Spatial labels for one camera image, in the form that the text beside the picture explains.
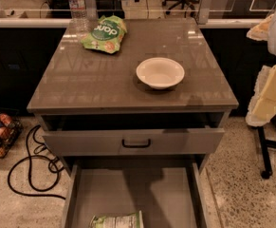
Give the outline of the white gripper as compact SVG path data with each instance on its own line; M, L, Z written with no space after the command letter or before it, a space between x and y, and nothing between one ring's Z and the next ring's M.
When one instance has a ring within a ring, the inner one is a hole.
M247 37L255 41L266 41L268 51L276 56L276 10L258 25L251 28ZM263 66L260 70L254 95L248 105L246 122L250 126L263 126L276 115L276 65Z

